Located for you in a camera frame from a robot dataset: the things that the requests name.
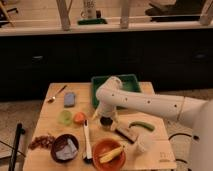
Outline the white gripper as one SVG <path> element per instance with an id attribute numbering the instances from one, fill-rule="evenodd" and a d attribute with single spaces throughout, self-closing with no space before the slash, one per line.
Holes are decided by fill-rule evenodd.
<path id="1" fill-rule="evenodd" d="M 113 120 L 110 131 L 114 131 L 119 123 L 117 119 L 117 109 L 113 106 L 100 104 L 92 115 L 92 120 L 100 117 L 111 118 Z"/>

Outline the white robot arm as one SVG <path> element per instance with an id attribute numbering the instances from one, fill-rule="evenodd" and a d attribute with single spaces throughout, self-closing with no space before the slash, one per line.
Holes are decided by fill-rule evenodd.
<path id="1" fill-rule="evenodd" d="M 95 115 L 112 117 L 119 106 L 191 128 L 188 171 L 213 171 L 213 100 L 129 92 L 123 90 L 122 81 L 116 76 L 99 86 L 95 96 L 99 101 Z"/>

